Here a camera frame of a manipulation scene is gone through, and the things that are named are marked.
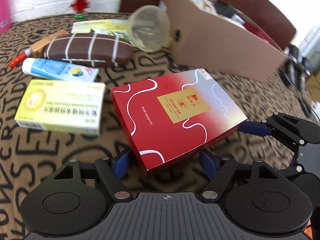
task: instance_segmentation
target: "cardboard box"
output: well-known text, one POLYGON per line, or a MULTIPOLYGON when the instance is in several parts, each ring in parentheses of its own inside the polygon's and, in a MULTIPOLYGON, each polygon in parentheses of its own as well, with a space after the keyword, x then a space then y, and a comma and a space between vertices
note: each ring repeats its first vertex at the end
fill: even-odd
POLYGON ((247 119, 204 69, 116 87, 112 97, 129 144, 148 175, 215 144, 247 119))
POLYGON ((21 127, 100 135, 104 83, 31 80, 17 109, 21 127))
POLYGON ((161 0, 160 5, 171 22, 170 51, 178 65, 264 81, 287 59, 279 46, 273 47, 249 31, 200 10, 189 0, 161 0))
POLYGON ((54 38, 61 36, 61 35, 64 35, 64 34, 69 34, 69 33, 65 30, 60 30, 56 33, 53 33, 53 34, 47 36, 47 37, 44 37, 43 39, 37 41, 35 44, 32 44, 30 46, 31 51, 32 51, 32 56, 35 58, 43 57, 45 46, 47 46, 50 43, 50 41, 52 41, 54 38))
POLYGON ((320 73, 312 75, 307 79, 306 89, 308 90, 312 101, 320 102, 320 73))

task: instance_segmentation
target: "eye logo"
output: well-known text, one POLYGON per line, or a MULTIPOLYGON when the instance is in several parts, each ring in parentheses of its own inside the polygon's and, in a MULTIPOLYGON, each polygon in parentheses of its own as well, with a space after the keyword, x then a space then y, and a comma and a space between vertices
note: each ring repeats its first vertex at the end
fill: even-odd
POLYGON ((84 73, 82 72, 81 68, 79 68, 79 67, 76 67, 73 70, 71 70, 71 74, 73 76, 75 76, 75 77, 80 77, 80 76, 84 75, 84 73))
POLYGON ((183 107, 184 109, 189 109, 187 103, 184 100, 178 99, 178 103, 179 103, 179 106, 183 107))
POLYGON ((42 89, 35 89, 31 91, 24 99, 24 108, 27 111, 38 110, 45 102, 45 92, 42 89))
POLYGON ((191 95, 191 97, 192 97, 194 100, 198 100, 198 98, 197 98, 197 95, 196 95, 196 94, 191 95))

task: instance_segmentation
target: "red box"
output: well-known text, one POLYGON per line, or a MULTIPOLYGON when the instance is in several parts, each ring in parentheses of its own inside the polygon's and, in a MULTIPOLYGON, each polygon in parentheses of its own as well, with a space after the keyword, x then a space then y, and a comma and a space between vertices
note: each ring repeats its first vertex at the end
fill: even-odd
POLYGON ((257 35, 260 39, 263 39, 267 43, 271 44, 272 46, 276 47, 276 43, 261 29, 259 29, 257 26, 254 26, 251 23, 244 23, 243 27, 245 27, 249 32, 253 33, 254 35, 257 35))
POLYGON ((217 143, 247 119, 204 69, 116 87, 112 98, 146 175, 217 143))

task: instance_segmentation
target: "blue and white tube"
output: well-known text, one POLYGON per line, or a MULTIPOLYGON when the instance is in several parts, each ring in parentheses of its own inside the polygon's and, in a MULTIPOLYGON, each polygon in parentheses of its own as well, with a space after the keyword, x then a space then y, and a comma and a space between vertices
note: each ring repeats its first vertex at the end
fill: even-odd
POLYGON ((72 82, 94 82, 99 69, 44 58, 26 58, 22 71, 40 78, 72 82))

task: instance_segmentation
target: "gold label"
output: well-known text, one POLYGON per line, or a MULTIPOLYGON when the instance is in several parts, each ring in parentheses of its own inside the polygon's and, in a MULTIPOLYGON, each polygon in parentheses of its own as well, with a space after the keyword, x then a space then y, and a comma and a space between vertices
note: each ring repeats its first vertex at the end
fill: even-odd
POLYGON ((40 89, 34 89, 24 97, 24 108, 27 111, 38 110, 45 102, 45 92, 40 89))
POLYGON ((157 98, 173 123, 210 110, 208 104, 194 88, 180 90, 157 98))

